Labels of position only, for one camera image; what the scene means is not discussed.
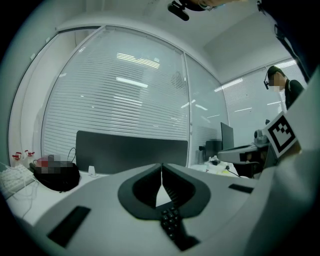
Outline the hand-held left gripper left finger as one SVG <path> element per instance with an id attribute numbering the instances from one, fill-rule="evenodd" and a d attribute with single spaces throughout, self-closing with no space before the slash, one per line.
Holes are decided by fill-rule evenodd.
<path id="1" fill-rule="evenodd" d="M 34 228 L 47 236 L 75 207 L 90 209 L 64 251 L 71 256 L 176 256 L 179 249 L 159 221 L 140 220 L 118 200 L 118 189 L 127 179 L 154 165 L 95 178 L 54 204 Z"/>

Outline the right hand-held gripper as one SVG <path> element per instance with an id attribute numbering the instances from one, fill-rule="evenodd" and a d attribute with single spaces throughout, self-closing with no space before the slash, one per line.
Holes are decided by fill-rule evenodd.
<path id="1" fill-rule="evenodd" d="M 264 156 L 263 167 L 266 169 L 278 165 L 297 142 L 297 137 L 286 119 L 286 113 L 282 111 L 264 129 L 255 131 L 255 145 L 221 150 L 217 153 L 217 158 L 226 163 L 246 165 L 249 163 L 247 155 L 259 151 Z"/>

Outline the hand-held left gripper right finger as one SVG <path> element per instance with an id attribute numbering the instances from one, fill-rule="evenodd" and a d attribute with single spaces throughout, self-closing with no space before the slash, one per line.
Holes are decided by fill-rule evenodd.
<path id="1" fill-rule="evenodd" d="M 162 211 L 178 209 L 187 234 L 200 244 L 240 209 L 257 182 L 163 164 L 162 185 L 170 198 L 170 202 L 162 205 Z"/>

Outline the white keyboard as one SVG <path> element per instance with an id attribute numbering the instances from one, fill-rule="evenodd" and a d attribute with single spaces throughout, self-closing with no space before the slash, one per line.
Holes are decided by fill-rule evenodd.
<path id="1" fill-rule="evenodd" d="M 0 171 L 0 191 L 5 200 L 34 181 L 33 173 L 21 164 Z"/>

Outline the black laptop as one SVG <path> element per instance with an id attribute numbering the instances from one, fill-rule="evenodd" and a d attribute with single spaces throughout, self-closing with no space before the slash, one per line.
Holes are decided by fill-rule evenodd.
<path id="1" fill-rule="evenodd" d="M 221 122 L 222 150 L 232 149 L 234 147 L 234 130 L 232 127 Z"/>

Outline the black bag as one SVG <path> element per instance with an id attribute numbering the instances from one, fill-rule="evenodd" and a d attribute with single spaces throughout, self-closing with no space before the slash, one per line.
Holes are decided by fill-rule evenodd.
<path id="1" fill-rule="evenodd" d="M 34 177 L 53 191 L 70 191 L 80 181 L 80 172 L 75 163 L 61 160 L 52 154 L 34 160 L 29 167 Z"/>

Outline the black monitor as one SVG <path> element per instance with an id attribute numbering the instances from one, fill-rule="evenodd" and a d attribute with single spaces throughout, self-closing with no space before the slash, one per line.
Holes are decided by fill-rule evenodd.
<path id="1" fill-rule="evenodd" d="M 186 140 L 110 135 L 79 130 L 76 165 L 81 171 L 94 167 L 98 174 L 113 175 L 151 164 L 187 164 Z"/>

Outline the person's navy striped shirt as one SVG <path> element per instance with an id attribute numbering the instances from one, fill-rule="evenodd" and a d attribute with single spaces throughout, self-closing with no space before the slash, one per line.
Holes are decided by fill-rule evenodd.
<path id="1" fill-rule="evenodd" d="M 308 82 L 320 67 L 320 0 L 258 0 L 257 8 Z"/>

